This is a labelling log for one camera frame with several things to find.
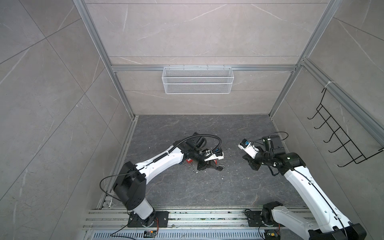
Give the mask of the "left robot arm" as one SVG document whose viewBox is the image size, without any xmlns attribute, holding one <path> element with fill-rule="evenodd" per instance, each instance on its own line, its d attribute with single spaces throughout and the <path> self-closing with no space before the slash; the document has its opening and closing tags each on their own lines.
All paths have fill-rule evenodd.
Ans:
<svg viewBox="0 0 384 240">
<path fill-rule="evenodd" d="M 224 167 L 217 164 L 217 160 L 224 158 L 220 137 L 208 134 L 194 133 L 190 137 L 175 141 L 164 152 L 144 162 L 123 164 L 119 174 L 103 178 L 115 178 L 112 186 L 114 195 L 109 194 L 103 187 L 102 192 L 120 201 L 127 209 L 138 217 L 145 227 L 156 220 L 156 210 L 146 199 L 147 184 L 157 175 L 168 168 L 184 161 L 197 163 L 197 170 L 214 169 L 222 171 Z"/>
</svg>

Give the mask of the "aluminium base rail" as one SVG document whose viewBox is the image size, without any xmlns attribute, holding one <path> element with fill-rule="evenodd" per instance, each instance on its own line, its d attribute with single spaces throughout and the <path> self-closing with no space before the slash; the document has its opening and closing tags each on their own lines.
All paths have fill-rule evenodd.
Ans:
<svg viewBox="0 0 384 240">
<path fill-rule="evenodd" d="M 244 214 L 245 209 L 262 211 L 262 206 L 253 207 L 163 207 L 157 212 L 169 212 L 166 228 L 161 229 L 223 229 L 223 228 L 258 228 L 249 227 Z M 129 222 L 129 212 L 123 208 L 90 210 L 81 221 L 84 230 L 114 230 Z"/>
</svg>

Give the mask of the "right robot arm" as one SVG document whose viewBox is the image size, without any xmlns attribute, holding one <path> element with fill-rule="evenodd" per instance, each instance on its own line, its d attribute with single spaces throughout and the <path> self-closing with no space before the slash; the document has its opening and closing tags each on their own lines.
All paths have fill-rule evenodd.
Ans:
<svg viewBox="0 0 384 240">
<path fill-rule="evenodd" d="M 304 240 L 363 240 L 367 232 L 359 223 L 352 223 L 317 184 L 305 162 L 296 153 L 286 153 L 283 147 L 275 147 L 273 140 L 281 142 L 277 132 L 263 137 L 262 146 L 246 139 L 239 148 L 246 154 L 243 158 L 255 171 L 267 166 L 270 171 L 284 176 L 299 193 L 311 211 L 314 220 L 309 221 L 293 213 L 280 202 L 263 206 L 262 224 L 268 227 L 283 225 Z"/>
</svg>

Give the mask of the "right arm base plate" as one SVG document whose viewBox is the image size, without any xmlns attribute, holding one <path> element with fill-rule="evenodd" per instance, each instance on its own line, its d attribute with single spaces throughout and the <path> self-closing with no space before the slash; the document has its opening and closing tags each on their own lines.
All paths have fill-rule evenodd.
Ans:
<svg viewBox="0 0 384 240">
<path fill-rule="evenodd" d="M 250 209 L 245 209 L 244 214 L 248 220 L 249 227 L 267 226 L 268 211 L 252 211 Z"/>
</svg>

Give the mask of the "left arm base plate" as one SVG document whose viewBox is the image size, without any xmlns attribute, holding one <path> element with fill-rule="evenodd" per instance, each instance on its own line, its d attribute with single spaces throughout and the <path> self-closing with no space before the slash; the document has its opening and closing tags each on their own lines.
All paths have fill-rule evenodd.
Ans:
<svg viewBox="0 0 384 240">
<path fill-rule="evenodd" d="M 141 228 L 141 227 L 157 227 L 166 228 L 169 221 L 169 212 L 167 211 L 154 211 L 148 218 L 145 220 L 141 219 L 138 214 L 130 214 L 128 227 L 129 228 Z"/>
</svg>

